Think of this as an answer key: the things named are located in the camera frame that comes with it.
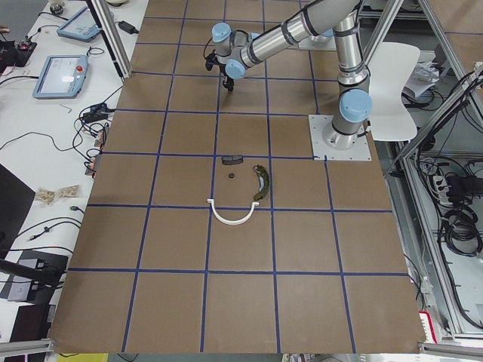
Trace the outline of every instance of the device screen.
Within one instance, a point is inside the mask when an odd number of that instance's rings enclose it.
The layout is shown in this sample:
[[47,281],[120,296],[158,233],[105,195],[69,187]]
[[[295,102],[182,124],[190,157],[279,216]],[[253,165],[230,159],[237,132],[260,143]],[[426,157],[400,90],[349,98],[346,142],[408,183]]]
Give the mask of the device screen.
[[86,36],[95,26],[96,23],[94,22],[91,12],[89,9],[86,9],[82,14],[64,27],[63,31]]
[[40,93],[67,93],[75,78],[78,58],[52,58],[47,66]]

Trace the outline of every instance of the power adapter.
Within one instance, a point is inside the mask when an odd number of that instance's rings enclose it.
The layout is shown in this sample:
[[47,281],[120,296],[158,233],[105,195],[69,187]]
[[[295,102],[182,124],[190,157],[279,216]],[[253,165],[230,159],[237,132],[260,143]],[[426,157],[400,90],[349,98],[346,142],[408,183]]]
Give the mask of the power adapter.
[[118,25],[119,25],[119,28],[124,30],[127,34],[137,34],[137,33],[139,33],[139,30],[137,30],[135,26],[131,25],[130,23],[128,23],[126,21],[120,21],[118,23]]

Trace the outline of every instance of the tablet device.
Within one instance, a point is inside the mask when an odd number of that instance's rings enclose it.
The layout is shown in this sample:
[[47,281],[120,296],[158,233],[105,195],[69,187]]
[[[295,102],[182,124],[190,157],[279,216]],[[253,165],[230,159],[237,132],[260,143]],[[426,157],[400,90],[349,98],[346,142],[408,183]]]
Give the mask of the tablet device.
[[38,99],[75,98],[88,71],[85,55],[50,55],[38,77],[33,96]]
[[91,41],[99,34],[99,28],[92,17],[91,10],[86,6],[57,29],[57,34],[80,41]]

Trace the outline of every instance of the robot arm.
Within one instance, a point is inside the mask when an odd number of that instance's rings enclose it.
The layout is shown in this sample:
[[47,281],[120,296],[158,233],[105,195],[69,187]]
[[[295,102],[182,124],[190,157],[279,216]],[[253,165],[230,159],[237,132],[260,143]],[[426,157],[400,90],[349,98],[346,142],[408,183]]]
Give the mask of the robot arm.
[[232,91],[233,79],[243,78],[248,68],[305,38],[333,29],[340,68],[340,107],[323,137],[335,149],[348,149],[371,110],[369,71],[358,36],[360,6],[361,0],[315,0],[262,35],[218,23],[212,29],[215,50],[205,58],[206,68],[219,66],[225,76],[223,86]]

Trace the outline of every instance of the blue joint cap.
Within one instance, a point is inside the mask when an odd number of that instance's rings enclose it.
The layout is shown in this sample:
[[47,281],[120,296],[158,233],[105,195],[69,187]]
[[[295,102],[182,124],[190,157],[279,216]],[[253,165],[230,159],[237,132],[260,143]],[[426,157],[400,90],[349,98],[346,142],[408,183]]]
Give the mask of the blue joint cap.
[[232,28],[229,27],[227,23],[218,23],[211,28],[211,36],[213,37],[213,42],[219,43],[229,37]]
[[329,29],[326,32],[323,32],[322,33],[322,36],[324,36],[325,38],[331,38],[331,37],[333,37],[334,36],[333,29]]
[[245,76],[245,67],[239,61],[230,59],[226,62],[226,74],[232,79],[242,79]]
[[350,123],[364,121],[371,112],[372,100],[367,92],[361,89],[352,89],[345,92],[340,98],[340,114]]

